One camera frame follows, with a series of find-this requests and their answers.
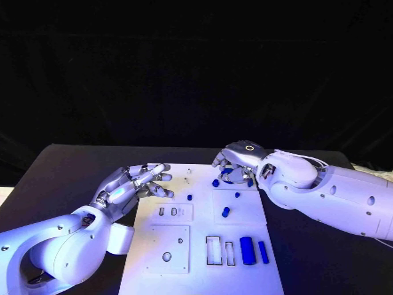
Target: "black curtain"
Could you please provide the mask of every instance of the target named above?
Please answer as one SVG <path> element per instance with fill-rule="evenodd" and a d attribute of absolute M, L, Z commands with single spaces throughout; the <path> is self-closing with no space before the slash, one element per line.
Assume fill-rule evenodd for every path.
<path fill-rule="evenodd" d="M 0 185 L 51 143 L 331 149 L 393 168 L 393 1 L 0 0 Z"/>

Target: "dark table surface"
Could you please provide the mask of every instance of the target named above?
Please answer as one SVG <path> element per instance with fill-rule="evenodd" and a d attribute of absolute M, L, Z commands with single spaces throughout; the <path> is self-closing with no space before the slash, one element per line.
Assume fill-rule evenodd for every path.
<path fill-rule="evenodd" d="M 67 146 L 45 148 L 0 207 L 0 232 L 70 214 L 107 175 L 152 163 L 211 164 L 220 148 Z M 340 152 L 298 152 L 351 168 Z M 393 250 L 281 209 L 262 193 L 285 294 L 393 294 Z M 133 225 L 138 208 L 120 219 Z M 126 256 L 106 254 L 93 277 L 62 294 L 117 294 Z"/>

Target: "robotic hand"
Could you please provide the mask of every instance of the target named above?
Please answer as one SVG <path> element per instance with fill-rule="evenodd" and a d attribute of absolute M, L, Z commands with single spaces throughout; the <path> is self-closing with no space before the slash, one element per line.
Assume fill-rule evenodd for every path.
<path fill-rule="evenodd" d="M 220 174 L 221 180 L 243 183 L 253 174 L 279 207 L 351 234 L 393 241 L 393 182 L 304 155 L 269 154 L 250 141 L 220 151 L 213 166 L 223 171 L 229 163 L 233 171 Z"/>
<path fill-rule="evenodd" d="M 106 251 L 127 254 L 135 229 L 114 223 L 139 197 L 174 197 L 153 181 L 168 181 L 169 165 L 120 168 L 101 182 L 88 206 L 70 215 L 0 233 L 0 294 L 58 294 L 93 275 Z M 21 263 L 29 252 L 42 274 L 28 280 Z"/>

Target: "peg board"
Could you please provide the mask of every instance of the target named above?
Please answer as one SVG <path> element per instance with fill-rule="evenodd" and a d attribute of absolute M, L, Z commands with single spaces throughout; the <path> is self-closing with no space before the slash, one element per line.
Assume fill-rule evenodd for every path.
<path fill-rule="evenodd" d="M 260 215 L 263 205 L 256 185 L 247 187 L 247 184 L 227 184 L 220 181 L 220 186 L 213 187 L 211 183 L 220 172 L 210 165 L 172 164 L 169 173 L 174 179 L 162 183 L 162 187 L 174 191 L 174 198 L 149 197 L 139 201 L 136 232 L 119 294 L 283 294 L 266 217 Z M 236 192 L 240 192 L 239 198 L 234 198 Z M 233 221 L 230 223 L 223 221 L 220 210 L 220 207 L 229 203 L 229 198 L 230 203 L 233 202 L 227 217 Z M 171 214 L 169 208 L 175 208 L 174 206 L 185 209 L 185 213 L 177 218 L 169 215 L 156 215 L 161 208 L 165 208 L 164 214 Z M 153 233 L 151 233 L 153 226 L 162 229 L 159 232 L 165 232 L 159 248 L 153 247 Z M 185 252 L 185 247 L 177 247 L 177 230 L 169 232 L 174 226 L 188 228 L 190 240 L 185 242 L 190 254 Z M 207 265 L 205 237 L 220 237 L 223 265 Z M 240 237 L 253 239 L 255 265 L 243 264 Z M 269 264 L 262 261 L 259 241 L 266 244 Z M 227 266 L 226 242 L 233 242 L 236 266 Z M 162 261 L 165 265 L 169 263 L 182 265 L 187 262 L 182 254 L 188 255 L 188 267 L 181 273 L 172 273 L 169 266 L 165 266 L 165 271 L 162 271 L 162 263 L 159 264 L 162 253 L 169 249 L 164 246 L 165 243 L 172 243 L 172 257 L 169 262 Z M 184 253 L 175 255 L 174 251 L 184 251 Z M 148 269 L 148 262 L 153 263 L 153 258 L 156 273 Z"/>

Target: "round hole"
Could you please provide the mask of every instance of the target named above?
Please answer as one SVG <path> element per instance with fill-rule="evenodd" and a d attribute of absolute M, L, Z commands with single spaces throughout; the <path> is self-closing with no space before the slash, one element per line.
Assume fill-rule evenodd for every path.
<path fill-rule="evenodd" d="M 162 255 L 162 259 L 164 259 L 165 262 L 169 262 L 169 261 L 171 261 L 171 259 L 172 259 L 172 254 L 171 254 L 171 252 L 165 252 L 165 253 L 164 253 L 164 255 Z"/>
<path fill-rule="evenodd" d="M 370 196 L 367 199 L 367 205 L 371 206 L 376 203 L 376 197 Z"/>

